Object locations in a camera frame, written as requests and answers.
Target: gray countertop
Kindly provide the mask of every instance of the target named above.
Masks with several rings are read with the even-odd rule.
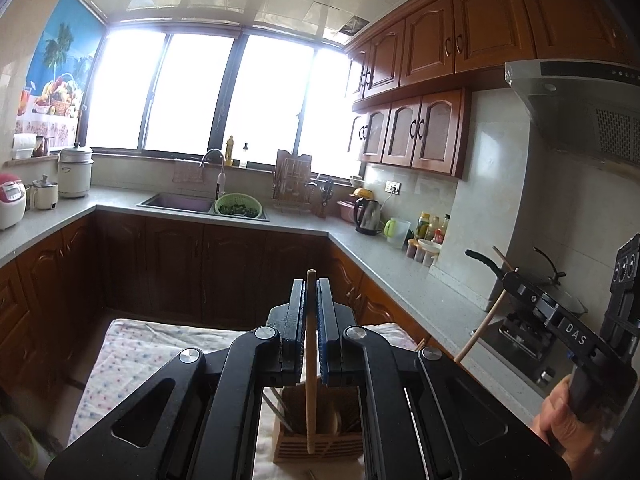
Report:
[[[143,216],[328,236],[451,354],[456,354],[465,345],[470,332],[478,327],[485,316],[469,300],[428,273],[428,268],[405,257],[403,251],[393,249],[383,236],[361,235],[352,225],[339,218],[320,219],[311,214],[283,213],[267,206],[265,210],[271,221],[258,222],[137,207],[137,204],[154,194],[149,191],[92,187],[87,197],[60,199],[53,210],[27,211],[21,222],[0,232],[0,266],[97,208]],[[540,408],[541,397],[491,352],[476,344],[462,364],[520,420],[530,423]]]

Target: power outlet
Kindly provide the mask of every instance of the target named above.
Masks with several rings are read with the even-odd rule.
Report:
[[[393,193],[394,195],[400,194],[400,183],[387,180],[385,184],[385,191],[387,193]]]

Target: green plastic bowl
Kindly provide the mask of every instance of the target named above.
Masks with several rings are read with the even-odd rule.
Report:
[[[221,196],[216,200],[215,210],[217,214],[222,216],[238,216],[239,218],[251,218],[250,216],[244,215],[225,215],[220,212],[220,206],[223,205],[244,205],[252,209],[257,209],[258,215],[253,218],[260,218],[260,216],[262,216],[262,204],[260,204],[260,202],[258,202],[254,197],[245,195],[244,193],[229,193],[227,195]]]

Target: rice cooker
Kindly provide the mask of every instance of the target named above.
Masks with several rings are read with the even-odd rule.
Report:
[[[72,148],[60,151],[58,163],[58,194],[63,198],[85,196],[91,187],[92,150],[76,142]]]
[[[0,229],[17,224],[24,216],[27,192],[19,177],[0,173]]]

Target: window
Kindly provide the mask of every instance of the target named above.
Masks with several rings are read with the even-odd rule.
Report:
[[[360,171],[348,151],[348,75],[341,52],[289,38],[114,30],[92,82],[86,143],[201,156],[233,136],[234,158],[250,165],[274,164],[281,149],[348,178]]]
[[[275,164],[278,149],[293,150],[313,56],[310,46],[249,37],[222,143],[234,136],[234,158]]]

